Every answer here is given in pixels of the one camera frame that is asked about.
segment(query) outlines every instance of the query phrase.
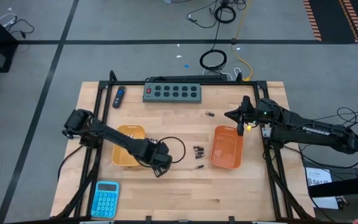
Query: gray power strip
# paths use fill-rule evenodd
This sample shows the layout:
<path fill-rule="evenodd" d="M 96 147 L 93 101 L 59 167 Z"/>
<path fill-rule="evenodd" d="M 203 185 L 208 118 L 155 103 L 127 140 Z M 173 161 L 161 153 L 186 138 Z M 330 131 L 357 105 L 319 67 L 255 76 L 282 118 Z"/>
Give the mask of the gray power strip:
<path fill-rule="evenodd" d="M 201 86 L 195 83 L 145 83 L 144 103 L 201 103 Z"/>

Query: wooden tabletop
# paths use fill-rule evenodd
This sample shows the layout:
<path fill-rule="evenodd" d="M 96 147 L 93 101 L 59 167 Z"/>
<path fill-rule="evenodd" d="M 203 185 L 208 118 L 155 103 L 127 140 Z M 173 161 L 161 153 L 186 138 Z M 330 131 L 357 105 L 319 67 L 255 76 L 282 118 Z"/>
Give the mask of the wooden tabletop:
<path fill-rule="evenodd" d="M 77 108 L 93 111 L 97 87 L 97 82 L 82 84 Z M 181 162 L 172 164 L 166 174 L 156 178 L 151 169 L 141 166 L 115 166 L 111 162 L 114 144 L 104 141 L 98 180 L 120 183 L 115 220 L 144 220 L 147 215 L 151 215 L 153 220 L 223 221 L 228 220 L 228 216 L 235 216 L 239 221 L 275 219 L 266 163 L 262 158 L 263 145 L 259 128 L 244 134 L 240 168 L 219 168 L 209 160 L 215 128 L 219 125 L 236 127 L 236 123 L 225 117 L 224 112 L 236 109 L 244 95 L 250 96 L 255 106 L 253 87 L 201 87 L 201 104 L 171 104 L 143 103 L 143 86 L 126 86 L 127 91 L 121 107 L 110 107 L 107 121 L 110 127 L 116 129 L 124 124 L 141 125 L 147 138 L 175 136 L 185 143 L 187 149 Z M 114 86 L 112 89 L 112 98 L 117 88 L 118 86 Z M 288 108 L 282 82 L 268 82 L 268 92 L 271 99 Z M 205 115 L 206 111 L 213 112 L 215 117 Z M 173 160 L 179 159 L 183 154 L 183 146 L 174 139 L 168 139 L 165 143 Z M 193 146 L 203 146 L 206 156 L 195 159 Z M 77 147 L 78 140 L 69 140 L 66 156 Z M 61 212 L 77 191 L 84 156 L 85 150 L 79 151 L 63 166 L 51 215 Z M 282 157 L 288 188 L 303 208 L 314 216 L 300 155 L 282 149 Z M 198 165 L 204 165 L 204 168 L 195 170 Z M 277 189 L 282 216 L 285 217 L 283 197 L 280 189 Z M 82 215 L 85 214 L 88 195 L 89 192 L 86 192 Z"/>

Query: blue calculator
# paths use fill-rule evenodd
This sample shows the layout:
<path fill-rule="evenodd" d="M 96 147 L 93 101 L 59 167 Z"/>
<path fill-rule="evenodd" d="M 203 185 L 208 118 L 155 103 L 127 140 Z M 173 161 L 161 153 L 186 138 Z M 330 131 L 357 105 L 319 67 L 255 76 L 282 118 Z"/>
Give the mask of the blue calculator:
<path fill-rule="evenodd" d="M 119 184 L 113 181 L 99 181 L 92 203 L 92 217 L 113 218 L 116 215 Z"/>

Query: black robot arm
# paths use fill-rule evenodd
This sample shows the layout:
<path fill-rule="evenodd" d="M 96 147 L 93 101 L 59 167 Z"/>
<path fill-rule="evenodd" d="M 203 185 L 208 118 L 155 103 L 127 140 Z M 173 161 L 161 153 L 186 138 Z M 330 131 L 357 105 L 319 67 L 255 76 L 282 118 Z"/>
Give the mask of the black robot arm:
<path fill-rule="evenodd" d="M 358 151 L 358 135 L 343 125 L 329 124 L 288 111 L 270 99 L 261 99 L 254 108 L 244 96 L 238 109 L 224 114 L 237 122 L 237 133 L 244 134 L 244 124 L 269 124 L 264 137 L 273 147 L 282 148 L 288 142 L 329 146 L 339 152 L 353 154 Z"/>
<path fill-rule="evenodd" d="M 154 174 L 160 177 L 166 173 L 172 163 L 172 156 L 164 142 L 152 139 L 132 139 L 119 131 L 103 124 L 86 110 L 74 110 L 64 125 L 62 133 L 68 138 L 81 136 L 82 146 L 95 148 L 105 139 L 117 144 L 135 157 L 143 166 L 151 167 Z"/>

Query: orange tray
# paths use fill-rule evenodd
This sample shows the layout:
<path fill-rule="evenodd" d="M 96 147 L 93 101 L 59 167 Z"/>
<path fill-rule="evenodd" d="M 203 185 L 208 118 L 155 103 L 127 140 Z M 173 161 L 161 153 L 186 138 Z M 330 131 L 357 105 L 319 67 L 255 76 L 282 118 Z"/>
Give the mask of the orange tray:
<path fill-rule="evenodd" d="M 122 125 L 118 127 L 117 130 L 133 139 L 144 139 L 146 135 L 143 127 L 139 125 Z M 135 158 L 131 156 L 126 149 L 118 145 L 114 145 L 111 160 L 112 163 L 117 166 L 139 165 Z"/>
<path fill-rule="evenodd" d="M 227 169 L 236 169 L 241 165 L 243 136 L 237 135 L 237 130 L 228 126 L 218 126 L 215 129 L 212 146 L 212 164 Z"/>

